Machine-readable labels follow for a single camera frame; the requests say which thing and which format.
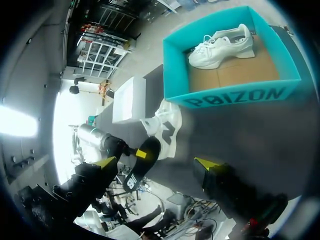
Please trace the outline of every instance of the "white box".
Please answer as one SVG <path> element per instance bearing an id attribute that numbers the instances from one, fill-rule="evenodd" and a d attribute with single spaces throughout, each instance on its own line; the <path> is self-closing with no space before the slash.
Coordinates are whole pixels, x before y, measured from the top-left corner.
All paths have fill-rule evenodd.
<path id="1" fill-rule="evenodd" d="M 114 93 L 112 123 L 139 122 L 146 118 L 146 79 L 133 76 Z"/>

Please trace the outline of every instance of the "sneaker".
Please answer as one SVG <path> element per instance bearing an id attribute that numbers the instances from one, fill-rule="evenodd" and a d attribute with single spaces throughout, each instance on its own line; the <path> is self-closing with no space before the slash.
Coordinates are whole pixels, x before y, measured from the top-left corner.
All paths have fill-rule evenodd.
<path id="1" fill-rule="evenodd" d="M 161 143 L 158 160 L 174 158 L 177 149 L 177 134 L 182 126 L 178 105 L 162 100 L 153 118 L 141 119 L 148 136 L 155 136 Z"/>
<path id="2" fill-rule="evenodd" d="M 217 31 L 213 36 L 203 37 L 203 43 L 190 54 L 189 63 L 198 69 L 217 69 L 226 57 L 254 58 L 253 43 L 253 37 L 244 24 Z"/>

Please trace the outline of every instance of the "cable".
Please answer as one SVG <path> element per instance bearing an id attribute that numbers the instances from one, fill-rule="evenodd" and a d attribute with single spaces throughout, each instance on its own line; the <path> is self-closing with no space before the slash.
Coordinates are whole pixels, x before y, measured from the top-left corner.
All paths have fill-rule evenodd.
<path id="1" fill-rule="evenodd" d="M 152 194 L 153 196 L 157 197 L 160 202 L 161 202 L 161 208 L 162 210 L 164 211 L 165 210 L 165 202 L 159 197 L 157 196 L 156 194 L 154 194 L 152 191 L 150 190 L 142 190 L 142 189 L 139 189 L 141 192 L 145 192 L 145 193 L 149 193 L 149 194 Z"/>

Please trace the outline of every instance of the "metal shelf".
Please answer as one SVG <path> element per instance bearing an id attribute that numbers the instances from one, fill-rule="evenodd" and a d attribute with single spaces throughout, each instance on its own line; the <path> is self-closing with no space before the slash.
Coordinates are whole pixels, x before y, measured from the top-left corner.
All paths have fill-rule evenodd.
<path id="1" fill-rule="evenodd" d="M 78 57 L 79 65 L 82 67 L 80 74 L 109 79 L 118 69 L 117 66 L 122 59 L 131 52 L 123 49 L 122 46 L 112 45 L 102 40 L 86 43 Z"/>

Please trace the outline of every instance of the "wire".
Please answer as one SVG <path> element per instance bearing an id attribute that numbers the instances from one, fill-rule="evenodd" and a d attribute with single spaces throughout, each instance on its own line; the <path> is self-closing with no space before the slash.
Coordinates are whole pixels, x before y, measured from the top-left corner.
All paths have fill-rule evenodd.
<path id="1" fill-rule="evenodd" d="M 218 228 L 218 223 L 217 223 L 216 220 L 214 220 L 214 219 L 212 219 L 212 218 L 205 218 L 205 219 L 203 219 L 202 221 L 204 222 L 204 221 L 206 221 L 206 220 L 211 220 L 211 221 L 214 221 L 214 223 L 215 223 L 215 228 L 214 228 L 214 230 L 212 230 L 212 232 L 211 232 L 211 234 L 212 234 L 212 239 L 214 239 L 214 233 L 215 233 L 215 231 L 216 231 L 217 228 Z"/>

